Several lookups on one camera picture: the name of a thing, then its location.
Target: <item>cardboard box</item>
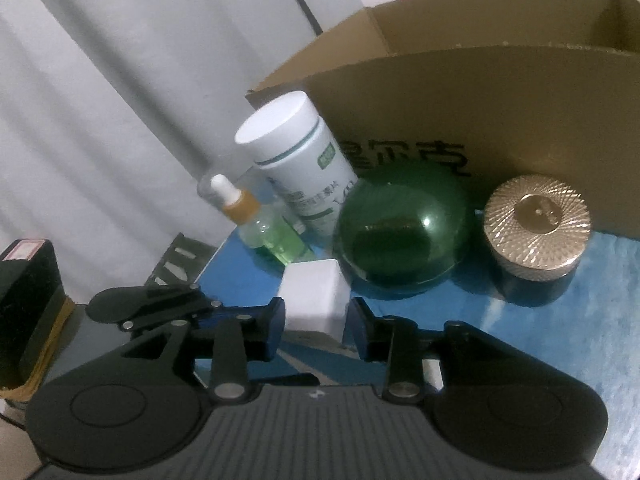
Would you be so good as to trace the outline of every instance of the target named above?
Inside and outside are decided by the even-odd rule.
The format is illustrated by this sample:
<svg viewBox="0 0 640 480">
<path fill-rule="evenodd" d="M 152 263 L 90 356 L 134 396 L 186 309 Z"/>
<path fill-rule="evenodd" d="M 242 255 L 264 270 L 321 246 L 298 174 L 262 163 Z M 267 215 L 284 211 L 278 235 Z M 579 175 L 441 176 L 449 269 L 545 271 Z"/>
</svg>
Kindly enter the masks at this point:
<svg viewBox="0 0 640 480">
<path fill-rule="evenodd" d="M 447 164 L 482 207 L 512 176 L 580 190 L 640 237 L 640 2 L 399 0 L 363 9 L 247 99 L 308 92 L 358 171 Z"/>
</svg>

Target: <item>label sticker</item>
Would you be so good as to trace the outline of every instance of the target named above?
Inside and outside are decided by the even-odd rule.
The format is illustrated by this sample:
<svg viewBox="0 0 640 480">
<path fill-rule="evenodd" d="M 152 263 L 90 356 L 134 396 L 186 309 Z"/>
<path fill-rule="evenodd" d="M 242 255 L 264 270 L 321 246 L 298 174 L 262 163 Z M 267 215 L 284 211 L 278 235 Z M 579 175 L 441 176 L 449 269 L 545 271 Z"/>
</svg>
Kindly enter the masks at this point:
<svg viewBox="0 0 640 480">
<path fill-rule="evenodd" d="M 324 152 L 320 154 L 318 157 L 318 166 L 320 166 L 321 170 L 324 170 L 332 160 L 334 160 L 335 156 L 335 148 L 332 142 L 329 142 L 329 145 L 324 149 Z"/>
<path fill-rule="evenodd" d="M 20 240 L 2 260 L 31 260 L 46 240 Z"/>
</svg>

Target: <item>gold lid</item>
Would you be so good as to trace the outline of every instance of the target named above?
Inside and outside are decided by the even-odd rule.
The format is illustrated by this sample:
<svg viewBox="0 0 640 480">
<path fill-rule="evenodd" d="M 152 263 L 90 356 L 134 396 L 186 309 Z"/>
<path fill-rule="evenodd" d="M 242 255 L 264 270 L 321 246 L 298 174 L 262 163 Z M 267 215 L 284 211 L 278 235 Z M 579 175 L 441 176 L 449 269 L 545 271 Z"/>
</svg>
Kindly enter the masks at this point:
<svg viewBox="0 0 640 480">
<path fill-rule="evenodd" d="M 568 274 L 591 234 L 580 194 L 553 177 L 523 175 L 499 186 L 484 208 L 484 235 L 511 274 L 547 282 Z"/>
</svg>

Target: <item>white foam block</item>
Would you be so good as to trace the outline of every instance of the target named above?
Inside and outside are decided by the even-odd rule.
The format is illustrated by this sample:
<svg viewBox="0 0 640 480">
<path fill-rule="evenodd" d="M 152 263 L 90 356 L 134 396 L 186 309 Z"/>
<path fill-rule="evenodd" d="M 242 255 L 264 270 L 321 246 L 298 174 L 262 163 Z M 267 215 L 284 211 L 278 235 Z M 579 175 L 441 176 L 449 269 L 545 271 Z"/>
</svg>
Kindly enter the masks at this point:
<svg viewBox="0 0 640 480">
<path fill-rule="evenodd" d="M 285 330 L 323 332 L 342 342 L 351 287 L 337 260 L 289 264 L 278 290 Z"/>
</svg>

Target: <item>green glass jar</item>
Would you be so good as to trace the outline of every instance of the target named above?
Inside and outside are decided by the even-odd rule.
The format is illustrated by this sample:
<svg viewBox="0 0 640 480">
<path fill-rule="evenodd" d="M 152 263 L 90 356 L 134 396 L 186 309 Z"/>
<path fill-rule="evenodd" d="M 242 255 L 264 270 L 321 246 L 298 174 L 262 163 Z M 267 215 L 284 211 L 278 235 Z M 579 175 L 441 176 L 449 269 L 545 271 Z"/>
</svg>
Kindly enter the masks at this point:
<svg viewBox="0 0 640 480">
<path fill-rule="evenodd" d="M 367 283 L 416 293 L 462 259 L 473 221 L 466 193 L 447 168 L 399 160 L 370 170 L 351 190 L 334 250 Z"/>
</svg>

